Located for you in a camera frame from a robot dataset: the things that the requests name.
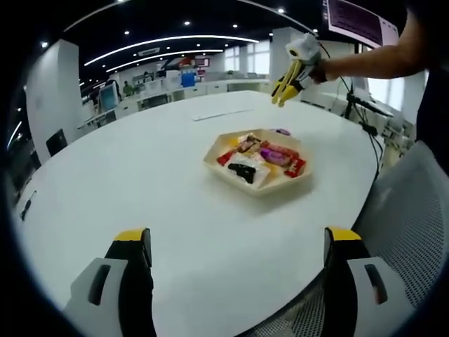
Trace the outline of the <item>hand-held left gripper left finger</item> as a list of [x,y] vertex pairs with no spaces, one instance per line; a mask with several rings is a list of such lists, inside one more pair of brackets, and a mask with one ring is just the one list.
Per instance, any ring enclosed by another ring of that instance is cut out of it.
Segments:
[[63,313],[83,336],[154,336],[151,232],[118,234],[73,281]]

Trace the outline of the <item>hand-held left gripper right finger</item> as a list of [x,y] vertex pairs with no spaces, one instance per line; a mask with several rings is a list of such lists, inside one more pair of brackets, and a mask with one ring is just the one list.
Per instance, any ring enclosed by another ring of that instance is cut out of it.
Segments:
[[352,230],[324,234],[322,336],[392,336],[415,311],[399,276]]

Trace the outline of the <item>person's right hand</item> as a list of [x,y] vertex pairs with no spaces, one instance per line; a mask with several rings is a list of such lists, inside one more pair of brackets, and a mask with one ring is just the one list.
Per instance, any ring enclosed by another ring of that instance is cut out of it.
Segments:
[[326,61],[318,61],[313,70],[309,73],[309,76],[316,85],[327,82]]

